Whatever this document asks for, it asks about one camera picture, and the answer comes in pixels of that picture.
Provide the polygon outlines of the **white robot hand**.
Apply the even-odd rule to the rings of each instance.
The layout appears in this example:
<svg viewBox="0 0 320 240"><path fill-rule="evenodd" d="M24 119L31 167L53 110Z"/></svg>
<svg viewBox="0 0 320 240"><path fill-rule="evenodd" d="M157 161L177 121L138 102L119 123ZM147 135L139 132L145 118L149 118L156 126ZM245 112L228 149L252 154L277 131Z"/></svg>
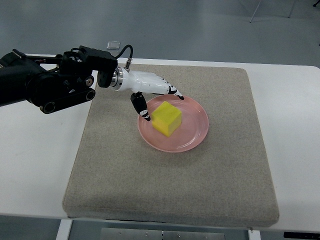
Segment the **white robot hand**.
<svg viewBox="0 0 320 240"><path fill-rule="evenodd" d="M147 102L142 93L158 95L174 95L184 100L183 95L167 80L152 72L127 70L118 67L111 80L111 88L115 91L131 90L131 103L136 112L146 121L151 117L148 112Z"/></svg>

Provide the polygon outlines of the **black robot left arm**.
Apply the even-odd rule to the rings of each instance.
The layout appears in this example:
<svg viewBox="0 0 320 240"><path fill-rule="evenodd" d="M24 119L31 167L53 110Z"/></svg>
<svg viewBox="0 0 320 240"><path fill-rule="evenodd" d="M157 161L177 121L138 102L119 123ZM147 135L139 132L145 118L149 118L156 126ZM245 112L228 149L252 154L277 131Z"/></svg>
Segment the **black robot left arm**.
<svg viewBox="0 0 320 240"><path fill-rule="evenodd" d="M115 91L131 90L130 101L136 112L150 121L146 94L172 95L183 100L183 95L162 77L141 71L131 71L133 53L124 67L118 58L131 45L126 45L118 55L108 51L79 46L54 57L26 55L17 49L0 59L0 104L6 106L28 101L44 114L51 114L88 101L101 88Z"/></svg>

